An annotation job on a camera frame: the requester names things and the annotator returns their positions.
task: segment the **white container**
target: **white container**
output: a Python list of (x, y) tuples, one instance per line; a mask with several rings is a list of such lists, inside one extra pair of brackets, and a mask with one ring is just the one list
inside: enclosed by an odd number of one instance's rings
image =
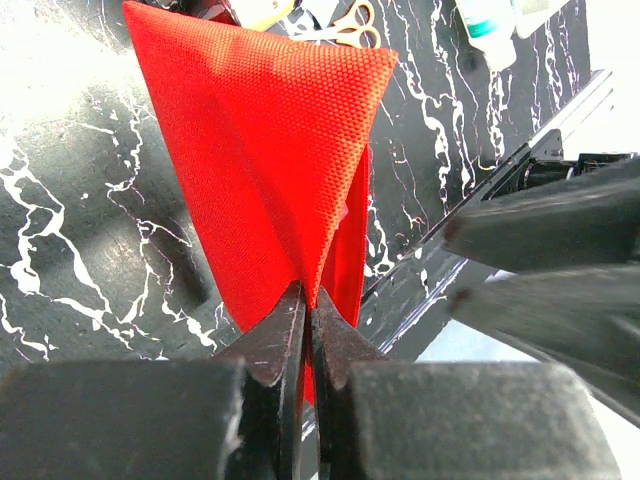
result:
[(513, 0), (518, 14), (516, 31), (520, 38), (529, 38), (551, 16), (564, 7), (569, 0)]
[(489, 70), (500, 72), (516, 61), (511, 35), (517, 14), (511, 0), (456, 0), (469, 43), (482, 50)]

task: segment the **orange-handled scissors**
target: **orange-handled scissors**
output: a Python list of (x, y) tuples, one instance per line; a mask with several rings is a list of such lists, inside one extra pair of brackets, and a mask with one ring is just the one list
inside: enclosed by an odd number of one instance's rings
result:
[[(357, 19), (358, 10), (366, 9), (368, 19), (364, 24), (360, 24)], [(373, 26), (375, 20), (375, 10), (368, 0), (357, 0), (349, 13), (340, 20), (336, 20), (333, 27), (314, 32), (303, 33), (291, 37), (292, 40), (335, 40), (342, 45), (362, 48), (361, 37), (370, 36), (374, 40), (373, 48), (380, 48), (380, 32)]]

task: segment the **marble surface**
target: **marble surface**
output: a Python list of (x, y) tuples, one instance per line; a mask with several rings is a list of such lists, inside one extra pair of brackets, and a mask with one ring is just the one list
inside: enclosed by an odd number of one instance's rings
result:
[[(517, 63), (490, 74), (454, 0), (373, 3), (400, 63), (371, 135), (361, 330), (388, 352), (411, 331), (424, 350), (435, 334), (418, 320), (465, 261), (420, 240), (589, 81), (585, 4), (516, 40)], [(0, 65), (0, 374), (43, 360), (203, 357), (237, 338), (121, 1), (4, 2)]]

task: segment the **folded red cloth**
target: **folded red cloth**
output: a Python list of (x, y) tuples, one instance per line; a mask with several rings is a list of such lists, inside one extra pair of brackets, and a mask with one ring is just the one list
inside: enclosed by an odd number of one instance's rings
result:
[(136, 2), (123, 8), (233, 319), (252, 328), (302, 280), (310, 308), (322, 285), (355, 326), (368, 137), (396, 53), (294, 42)]

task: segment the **bottle cap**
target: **bottle cap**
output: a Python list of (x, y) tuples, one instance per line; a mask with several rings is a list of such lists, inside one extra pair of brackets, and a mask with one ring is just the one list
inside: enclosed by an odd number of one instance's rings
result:
[(484, 59), (492, 72), (501, 72), (509, 68), (517, 58), (516, 47), (511, 40), (491, 45), (484, 51)]

